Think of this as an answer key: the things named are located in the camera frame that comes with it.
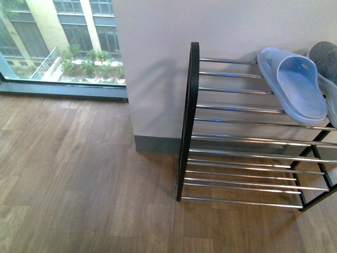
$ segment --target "metal shoe rack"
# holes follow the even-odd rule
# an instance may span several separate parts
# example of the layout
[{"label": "metal shoe rack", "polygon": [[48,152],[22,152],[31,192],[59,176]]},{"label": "metal shoe rack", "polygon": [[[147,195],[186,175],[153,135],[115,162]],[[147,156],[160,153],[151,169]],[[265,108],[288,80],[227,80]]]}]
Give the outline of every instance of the metal shoe rack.
[{"label": "metal shoe rack", "polygon": [[[229,202],[229,203],[245,203],[251,205],[264,205],[264,206],[276,206],[276,207],[288,207],[288,208],[298,208],[301,211],[305,211],[308,208],[314,206],[318,202],[322,201],[335,191],[337,191],[337,184],[332,182],[329,173],[325,167],[325,164],[337,164],[337,160],[322,159],[321,155],[317,149],[317,146],[323,145],[328,148],[336,148],[337,143],[322,142],[322,140],[331,132],[336,131],[336,128],[328,123],[327,126],[310,126],[310,125],[300,125],[300,124],[285,124],[285,123],[270,123],[270,122],[258,122],[251,120],[238,120],[238,119],[210,119],[196,117],[196,111],[198,110],[217,110],[217,111],[231,111],[234,113],[267,113],[267,114],[285,114],[283,110],[275,109],[259,109],[259,108],[238,108],[232,106],[218,106],[218,105],[207,105],[199,104],[198,92],[230,92],[230,93],[243,93],[252,95],[261,94],[272,94],[271,91],[257,91],[257,90],[247,90],[247,89],[218,89],[211,87],[199,87],[199,77],[204,76],[219,76],[225,77],[225,79],[230,78],[244,78],[244,79],[263,79],[261,75],[250,75],[250,74],[233,74],[233,73],[215,73],[215,72],[201,72],[200,62],[209,63],[230,63],[230,64],[248,64],[257,65],[257,62],[252,61],[232,61],[232,60],[220,60],[220,59],[205,59],[200,58],[199,44],[198,42],[191,43],[190,51],[190,61],[189,70],[187,77],[187,89],[186,89],[186,99],[185,99],[185,111],[183,119],[183,131],[181,138],[181,147],[179,155],[179,164],[177,172],[177,192],[176,200],[204,200],[204,201],[217,201],[217,202]],[[271,127],[271,128],[290,128],[290,129],[305,129],[306,131],[318,131],[318,135],[312,141],[302,141],[302,140],[289,140],[289,139],[265,139],[265,138],[254,138],[254,137],[236,137],[231,135],[223,134],[213,134],[213,133],[197,133],[193,132],[193,125],[196,121],[202,122],[212,122],[214,124],[244,124],[253,127]],[[282,154],[272,154],[272,153],[253,153],[253,152],[241,152],[232,150],[214,150],[214,149],[203,149],[203,148],[192,148],[191,141],[217,141],[223,144],[223,147],[230,143],[263,143],[264,145],[295,145],[297,147],[303,147],[304,149],[298,156],[292,155],[282,155]],[[208,159],[210,156],[216,156],[221,158],[236,158],[236,159],[250,159],[257,160],[257,163],[245,163],[245,162],[228,162],[222,160],[211,160]],[[259,162],[264,161],[276,161],[275,164],[266,164]],[[281,162],[289,162],[289,165],[281,166]],[[317,164],[318,168],[316,171],[299,170],[297,167],[300,163],[310,163]],[[189,167],[199,167],[202,170],[191,170]],[[223,171],[214,172],[210,168],[221,168]],[[226,169],[238,169],[240,171],[245,171],[244,174],[230,174],[226,173]],[[288,175],[287,178],[279,177],[267,177],[267,176],[252,176],[251,171],[265,171],[276,173],[283,173]],[[207,178],[206,175],[215,176],[232,176],[233,180],[222,180],[219,178]],[[309,177],[322,177],[325,181],[326,187],[308,187],[302,186],[299,176],[305,174]],[[243,181],[237,181],[235,178],[244,178]],[[284,179],[285,184],[279,183],[260,183],[253,181],[251,179],[263,178],[273,181],[274,179]],[[299,205],[282,205],[279,203],[265,203],[265,202],[255,202],[255,201],[241,201],[241,200],[230,200],[230,199],[217,199],[217,198],[205,198],[202,196],[183,196],[183,187],[196,187],[201,189],[206,188],[221,188],[221,189],[231,189],[238,190],[237,194],[240,194],[240,190],[250,190],[256,193],[261,192],[273,192],[279,194],[290,194],[292,196],[299,196],[301,204]],[[316,194],[310,201],[306,200],[304,192],[314,191]]]}]

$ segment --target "window sill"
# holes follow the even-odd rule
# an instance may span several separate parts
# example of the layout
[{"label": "window sill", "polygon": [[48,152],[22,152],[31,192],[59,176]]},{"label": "window sill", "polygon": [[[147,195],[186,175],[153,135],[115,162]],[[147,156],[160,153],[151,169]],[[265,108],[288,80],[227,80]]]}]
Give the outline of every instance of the window sill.
[{"label": "window sill", "polygon": [[94,87],[0,81],[0,94],[127,102],[126,87]]}]

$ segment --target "light blue slipper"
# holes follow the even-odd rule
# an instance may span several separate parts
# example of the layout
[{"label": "light blue slipper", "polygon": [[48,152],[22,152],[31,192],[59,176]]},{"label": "light blue slipper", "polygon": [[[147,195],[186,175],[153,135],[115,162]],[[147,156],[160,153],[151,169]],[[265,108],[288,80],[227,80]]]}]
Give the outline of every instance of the light blue slipper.
[{"label": "light blue slipper", "polygon": [[318,86],[317,67],[310,59],[276,46],[257,55],[259,69],[283,110],[306,124],[322,123],[328,113]]}]

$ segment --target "gray shoe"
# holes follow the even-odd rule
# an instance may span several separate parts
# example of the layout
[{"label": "gray shoe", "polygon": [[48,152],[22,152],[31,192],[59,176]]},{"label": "gray shoe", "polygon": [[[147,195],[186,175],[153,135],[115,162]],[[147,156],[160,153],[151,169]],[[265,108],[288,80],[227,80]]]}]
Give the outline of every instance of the gray shoe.
[{"label": "gray shoe", "polygon": [[337,45],[330,42],[319,42],[308,54],[317,66],[320,90],[326,96],[328,118],[337,128]]}]

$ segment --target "building window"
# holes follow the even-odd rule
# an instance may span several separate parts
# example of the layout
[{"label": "building window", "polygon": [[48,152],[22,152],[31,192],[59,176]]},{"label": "building window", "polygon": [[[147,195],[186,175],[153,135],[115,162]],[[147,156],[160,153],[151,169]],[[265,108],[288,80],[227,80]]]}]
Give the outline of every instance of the building window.
[{"label": "building window", "polygon": [[102,50],[106,50],[110,53],[111,57],[118,59],[116,50],[119,50],[116,27],[114,26],[97,26],[98,39]]},{"label": "building window", "polygon": [[111,0],[90,0],[94,15],[114,15]]},{"label": "building window", "polygon": [[80,0],[53,0],[58,13],[83,14]]},{"label": "building window", "polygon": [[13,1],[13,0],[0,0],[0,3],[5,11],[28,11],[29,7],[26,3],[26,1],[23,1],[22,3],[19,1]]},{"label": "building window", "polygon": [[93,49],[86,25],[63,25],[63,29],[69,45],[80,46],[81,56],[85,57],[86,53]]},{"label": "building window", "polygon": [[0,51],[4,56],[22,57],[11,35],[0,20]]},{"label": "building window", "polygon": [[12,24],[31,58],[44,59],[49,55],[49,50],[36,23],[12,22]]}]

